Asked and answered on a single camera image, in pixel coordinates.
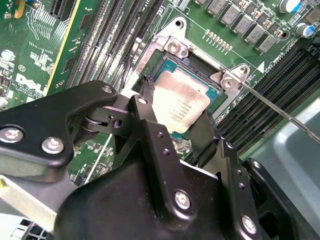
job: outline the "mounting hole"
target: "mounting hole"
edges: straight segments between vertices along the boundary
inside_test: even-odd
[[[118,128],[121,128],[122,126],[122,120],[121,119],[116,119],[113,121],[112,123],[112,126],[115,128],[115,129],[118,129]]]
[[[171,153],[170,153],[169,149],[165,148],[163,150],[163,154],[166,155],[166,156],[169,156]]]
[[[112,89],[111,89],[111,87],[109,87],[109,86],[103,86],[103,87],[102,87],[102,90],[105,91],[105,92],[108,93],[108,94],[111,94],[111,93],[112,93]]]
[[[286,40],[289,37],[289,33],[284,31],[281,35],[280,38],[281,40]]]
[[[241,67],[240,70],[239,70],[240,74],[241,75],[245,75],[248,73],[248,69],[246,67]]]
[[[178,21],[175,22],[175,25],[176,25],[179,29],[182,29],[183,26],[184,26],[184,23],[183,23],[182,21],[178,20]]]
[[[239,188],[241,188],[242,190],[245,190],[245,185],[243,185],[243,183],[239,183]]]
[[[138,100],[142,104],[147,104],[148,103],[147,100],[145,100],[143,97],[138,97]]]

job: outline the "electronic component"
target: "electronic component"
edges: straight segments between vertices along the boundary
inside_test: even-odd
[[[299,23],[295,28],[295,32],[303,38],[309,38],[316,33],[316,28],[313,25]]]
[[[268,32],[271,33],[271,34],[274,34],[275,31],[278,30],[278,28],[280,28],[280,25],[277,23],[277,22],[274,22],[270,28],[268,29]]]
[[[246,31],[250,28],[252,23],[253,21],[247,15],[244,15],[238,22],[238,24],[235,26],[233,31],[235,31],[238,34],[244,35]]]
[[[311,12],[309,12],[309,14],[305,17],[305,20],[310,23],[313,24],[316,21],[318,21],[320,18],[320,9],[315,7],[314,9],[311,10]]]
[[[281,0],[278,8],[280,13],[295,13],[301,6],[301,0]]]
[[[257,47],[257,49],[263,53],[266,53],[277,42],[274,36],[268,35],[265,40]]]
[[[54,0],[52,1],[50,15],[56,19],[65,21],[70,17],[74,4],[75,0]]]
[[[264,32],[265,30],[261,26],[256,25],[254,29],[249,33],[249,35],[245,38],[245,40],[249,43],[255,44],[262,37]]]
[[[226,25],[231,25],[237,19],[239,14],[240,10],[234,5],[231,5],[221,18],[221,22],[225,23]]]
[[[207,0],[194,0],[195,3],[199,4],[200,6],[202,6],[203,4],[206,3]]]
[[[239,6],[242,0],[233,0],[233,4]]]
[[[9,88],[9,87],[10,87],[10,84],[11,84],[11,79],[8,79],[8,78],[6,78],[6,77],[3,77],[3,78],[2,78],[2,81],[1,81],[1,84],[2,84],[3,86],[6,86],[7,88]]]
[[[225,6],[226,2],[227,0],[213,0],[207,10],[209,13],[217,15]]]
[[[256,9],[257,5],[251,2],[244,12],[250,16]]]
[[[219,87],[203,73],[206,68],[194,69],[201,63],[189,59],[185,65],[180,59],[165,57],[155,69],[153,109],[159,123],[165,125],[173,138],[180,138],[200,114],[219,95]]]
[[[70,57],[70,58],[66,61],[65,65],[64,65],[63,71],[65,72],[65,71],[68,71],[69,69],[71,69],[72,66],[73,66],[74,63],[75,63],[75,60],[76,60],[76,58],[75,58],[74,56]]]
[[[79,26],[79,30],[86,29],[91,21],[92,14],[85,14],[82,18],[81,24]]]
[[[261,14],[262,13],[260,11],[255,10],[252,15],[254,19],[258,19],[261,16]]]
[[[5,99],[3,96],[0,96],[0,109],[5,108],[8,105],[7,99]]]
[[[268,17],[268,14],[262,12],[261,15],[257,18],[256,23],[262,26],[264,22],[268,19]]]

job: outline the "silver screw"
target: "silver screw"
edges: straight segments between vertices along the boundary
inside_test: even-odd
[[[174,194],[174,200],[181,209],[186,210],[190,208],[190,205],[191,205],[190,199],[184,192],[176,191]]]
[[[103,87],[102,87],[102,90],[105,91],[105,92],[108,93],[108,94],[111,94],[111,93],[112,93],[112,89],[111,89],[109,86],[103,86]]]
[[[142,98],[142,97],[138,97],[138,100],[139,100],[139,102],[142,103],[142,104],[147,104],[147,103],[148,103],[147,100],[145,100],[145,99]]]
[[[168,44],[168,50],[171,54],[178,54],[181,51],[181,44],[177,41],[172,41]]]
[[[233,148],[234,148],[234,146],[232,146],[231,143],[229,143],[229,142],[226,142],[226,145],[227,145],[228,148],[230,148],[230,149],[233,149]]]
[[[242,221],[242,224],[243,224],[245,230],[247,230],[248,233],[250,233],[250,234],[257,233],[257,228],[256,228],[254,222],[248,216],[242,216],[241,221]]]
[[[257,161],[253,161],[252,163],[257,169],[260,168],[260,164]]]
[[[61,139],[57,137],[49,137],[41,143],[41,148],[48,154],[59,154],[65,146]]]
[[[15,144],[24,137],[24,133],[15,127],[6,127],[0,130],[0,141]]]

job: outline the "green circuit board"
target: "green circuit board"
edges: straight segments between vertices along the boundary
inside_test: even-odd
[[[69,15],[57,17],[53,14],[55,11],[52,0],[1,0],[0,89],[4,89],[4,97],[8,101],[8,105],[1,111],[95,79],[117,86],[119,76],[124,71],[124,55],[133,39],[139,37],[135,33],[144,27],[143,21],[148,19],[148,11],[154,11],[152,5],[156,2],[161,2],[161,5],[155,10],[154,19],[146,29],[142,44],[133,57],[133,71],[152,43],[153,37],[174,18],[183,17],[187,23],[186,39],[226,69],[240,64],[248,65],[250,73],[247,84],[255,86],[300,38],[295,33],[296,26],[306,22],[306,16],[317,4],[317,1],[306,0],[296,13],[280,13],[279,0],[242,0],[237,3],[235,0],[229,0],[225,1],[225,10],[213,15],[209,11],[212,0],[67,2],[72,2]],[[239,5],[240,2],[248,6],[254,4],[255,10],[247,13],[247,8]],[[263,39],[269,36],[275,39],[270,49],[261,48],[262,40],[256,43],[246,41],[249,39],[248,34],[241,35],[235,32],[236,23],[223,23],[226,11],[231,6],[236,6],[239,12],[237,21],[250,15],[250,31],[259,25],[259,18],[255,17],[261,13],[267,14],[262,28]],[[137,14],[137,17],[131,19],[130,16],[133,14]],[[275,23],[278,27],[269,31]],[[105,26],[109,26],[108,34],[103,38],[103,42],[98,42],[97,36],[103,34]],[[164,51],[156,50],[141,74],[151,75],[164,55]],[[109,66],[107,70],[102,67],[104,64]],[[234,102],[219,114],[217,121],[223,119],[245,94],[245,91],[241,92]],[[209,111],[213,113],[225,99],[226,96],[221,94],[210,105]],[[81,176],[85,181],[88,172],[91,172],[88,170],[90,168],[94,169],[88,180],[112,168],[113,146],[112,141],[109,142],[108,139],[109,135],[101,133],[97,138],[77,147],[75,158],[69,168],[73,180]],[[188,150],[179,156],[185,160],[190,154]]]

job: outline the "chip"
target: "chip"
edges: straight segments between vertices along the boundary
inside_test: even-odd
[[[3,77],[2,81],[1,81],[1,84],[2,84],[3,86],[6,86],[7,88],[9,88],[9,87],[10,87],[10,84],[11,84],[11,79],[8,79],[8,78],[6,78],[6,77]]]
[[[268,14],[262,12],[260,17],[256,20],[256,23],[262,26],[264,22],[268,19],[268,17]]]
[[[234,5],[231,5],[226,13],[221,18],[221,22],[225,23],[226,25],[231,25],[239,16],[240,10],[237,9]]]
[[[251,2],[244,12],[248,15],[251,15],[255,11],[256,8],[257,8],[257,5],[253,2]]]
[[[254,29],[249,33],[249,35],[245,38],[245,40],[252,44],[255,44],[262,37],[264,32],[265,30],[261,26],[256,25]]]
[[[244,35],[252,23],[252,20],[247,15],[244,15],[233,30],[238,34]]]
[[[69,69],[71,69],[72,66],[74,65],[74,63],[75,63],[75,57],[72,56],[72,57],[70,57],[70,58],[66,61],[65,65],[64,65],[63,71],[66,72],[66,71],[68,71]]]
[[[199,4],[200,6],[202,6],[203,4],[206,3],[207,0],[194,0],[197,4]]]
[[[277,39],[274,36],[268,35],[266,39],[259,45],[257,48],[259,51],[266,53],[270,48],[277,42]]]
[[[278,28],[280,28],[280,25],[277,22],[274,22],[272,26],[268,29],[268,32],[274,34]]]
[[[316,21],[318,21],[319,18],[320,18],[320,9],[316,7],[305,17],[305,20],[310,24],[313,24]]]
[[[233,0],[233,4],[236,6],[239,6],[239,3],[241,3],[242,0]]]
[[[217,15],[222,10],[226,2],[227,0],[213,0],[208,7],[208,11],[213,15]]]
[[[86,29],[89,26],[90,21],[91,21],[91,16],[92,16],[92,14],[86,14],[83,16],[79,30]]]

